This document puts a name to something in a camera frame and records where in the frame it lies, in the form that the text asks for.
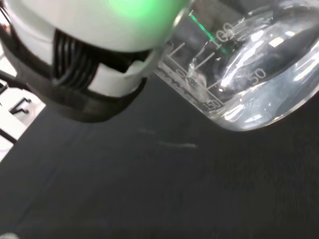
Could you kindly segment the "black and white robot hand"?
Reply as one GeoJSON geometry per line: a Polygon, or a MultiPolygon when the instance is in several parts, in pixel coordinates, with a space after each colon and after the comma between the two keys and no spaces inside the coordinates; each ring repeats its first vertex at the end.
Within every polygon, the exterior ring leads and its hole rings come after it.
{"type": "Polygon", "coordinates": [[[12,83],[62,116],[104,122],[142,92],[190,0],[3,0],[12,83]]]}

